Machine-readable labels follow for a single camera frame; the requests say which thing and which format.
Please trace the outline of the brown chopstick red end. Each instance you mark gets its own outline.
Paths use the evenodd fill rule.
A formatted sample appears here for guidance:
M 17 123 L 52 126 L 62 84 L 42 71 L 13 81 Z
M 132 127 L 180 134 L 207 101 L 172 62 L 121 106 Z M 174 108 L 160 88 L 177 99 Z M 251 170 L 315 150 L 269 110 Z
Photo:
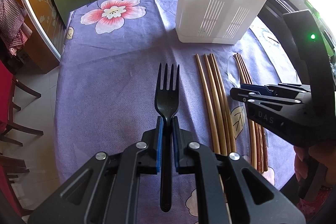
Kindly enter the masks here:
M 248 73 L 247 67 L 241 55 L 239 53 L 235 53 L 234 58 L 238 64 L 242 83 L 252 84 L 252 79 L 250 77 L 250 74 Z M 258 170 L 255 123 L 250 119 L 248 119 L 248 127 L 250 137 L 251 165 L 254 167 L 254 169 Z

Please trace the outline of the purple floral tablecloth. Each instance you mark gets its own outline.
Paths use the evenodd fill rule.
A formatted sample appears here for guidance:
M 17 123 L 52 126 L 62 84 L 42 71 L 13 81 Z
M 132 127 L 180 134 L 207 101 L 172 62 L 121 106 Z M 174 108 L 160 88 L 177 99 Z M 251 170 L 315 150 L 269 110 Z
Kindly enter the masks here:
M 195 55 L 216 57 L 226 91 L 233 87 L 227 61 L 239 53 L 256 85 L 297 84 L 299 76 L 267 26 L 256 18 L 234 45 L 191 44 L 175 31 L 178 0 L 129 0 L 143 7 L 117 30 L 96 30 L 89 12 L 99 0 L 76 9 L 66 40 L 56 90 L 55 156 L 65 182 L 95 153 L 122 152 L 155 127 L 154 93 L 159 67 L 180 71 L 179 125 L 212 145 L 209 117 Z

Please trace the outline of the red wooden chair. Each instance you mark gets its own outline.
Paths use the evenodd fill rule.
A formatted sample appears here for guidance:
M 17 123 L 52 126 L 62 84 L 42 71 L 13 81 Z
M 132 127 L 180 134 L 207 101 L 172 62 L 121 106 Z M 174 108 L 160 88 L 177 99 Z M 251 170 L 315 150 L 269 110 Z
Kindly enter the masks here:
M 14 92 L 16 87 L 36 98 L 41 98 L 42 96 L 39 92 L 36 92 L 21 83 L 7 69 L 7 67 L 5 67 L 5 65 L 1 64 L 1 141 L 22 147 L 23 144 L 21 142 L 6 136 L 11 130 L 17 130 L 37 136 L 42 136 L 43 131 L 21 126 L 14 122 L 14 110 L 21 111 L 21 107 L 14 103 Z M 5 201 L 9 202 L 11 208 L 20 217 L 30 215 L 32 211 L 24 209 L 21 206 L 13 187 L 11 186 L 9 173 L 28 172 L 29 170 L 26 168 L 24 160 L 13 159 L 3 155 L 1 156 L 1 193 L 4 195 Z

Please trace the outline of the clear plastic spoon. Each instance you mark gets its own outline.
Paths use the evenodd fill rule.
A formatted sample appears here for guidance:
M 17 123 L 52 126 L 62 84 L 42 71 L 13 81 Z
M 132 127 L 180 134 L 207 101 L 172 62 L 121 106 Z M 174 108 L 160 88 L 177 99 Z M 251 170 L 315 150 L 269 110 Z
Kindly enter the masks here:
M 230 56 L 227 61 L 227 76 L 233 87 L 240 87 L 240 73 L 234 56 Z

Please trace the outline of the light bamboo chopstick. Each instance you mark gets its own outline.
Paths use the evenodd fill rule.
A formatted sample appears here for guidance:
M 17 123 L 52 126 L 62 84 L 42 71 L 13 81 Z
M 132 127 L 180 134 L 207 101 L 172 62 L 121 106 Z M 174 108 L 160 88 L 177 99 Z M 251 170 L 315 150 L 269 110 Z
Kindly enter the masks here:
M 213 95 L 213 101 L 214 101 L 214 108 L 215 108 L 215 116 L 216 116 L 216 123 L 217 123 L 217 133 L 218 133 L 218 141 L 219 141 L 219 147 L 220 147 L 220 154 L 227 156 L 227 143 L 226 143 L 226 134 L 224 131 L 224 123 L 223 123 L 223 116 L 222 116 L 222 110 L 221 110 L 221 104 L 219 101 L 217 86 L 214 80 L 214 74 L 211 69 L 209 57 L 207 55 L 204 55 L 205 64 L 207 67 L 208 75 L 209 75 L 209 81 L 211 85 L 211 91 Z
M 220 145 L 219 145 L 217 125 L 216 125 L 216 121 L 215 121 L 215 116 L 214 116 L 214 111 L 213 111 L 213 106 L 212 106 L 212 102 L 211 102 L 209 89 L 208 89 L 206 78 L 205 78 L 205 73 L 203 71 L 203 67 L 202 67 L 199 55 L 196 54 L 195 58 L 196 58 L 196 61 L 197 61 L 198 70 L 199 70 L 201 83 L 202 83 L 202 87 L 203 87 L 203 92 L 204 92 L 205 100 L 206 100 L 207 113 L 208 113 L 208 117 L 209 117 L 210 130 L 211 130 L 211 138 L 212 138 L 212 143 L 213 143 L 213 150 L 214 150 L 215 153 L 220 153 L 221 148 L 220 148 Z
M 226 90 L 222 80 L 222 75 L 220 73 L 216 57 L 213 53 L 211 53 L 210 58 L 211 58 L 211 64 L 213 66 L 213 75 L 222 111 L 224 133 L 226 135 L 227 154 L 230 154 L 232 152 L 236 152 L 235 134 L 231 120 L 230 108 L 226 96 Z

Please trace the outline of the checkered hanging cloth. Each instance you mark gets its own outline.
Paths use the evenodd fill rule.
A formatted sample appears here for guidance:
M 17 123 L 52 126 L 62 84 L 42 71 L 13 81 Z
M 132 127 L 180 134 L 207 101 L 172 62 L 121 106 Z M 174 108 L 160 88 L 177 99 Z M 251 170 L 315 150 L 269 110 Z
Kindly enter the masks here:
M 25 17 L 27 11 L 16 0 L 1 0 L 1 39 L 13 56 L 17 55 L 33 33 Z

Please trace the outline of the black plastic fork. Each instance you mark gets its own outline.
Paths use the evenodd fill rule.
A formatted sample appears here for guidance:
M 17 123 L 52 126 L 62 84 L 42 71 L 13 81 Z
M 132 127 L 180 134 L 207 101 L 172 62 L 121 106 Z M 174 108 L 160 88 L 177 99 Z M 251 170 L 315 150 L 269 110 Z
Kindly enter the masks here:
M 162 70 L 159 67 L 155 89 L 154 106 L 157 113 L 163 118 L 162 153 L 161 153 L 161 186 L 160 208 L 167 213 L 172 204 L 172 130 L 171 120 L 179 107 L 179 73 L 174 67 Z

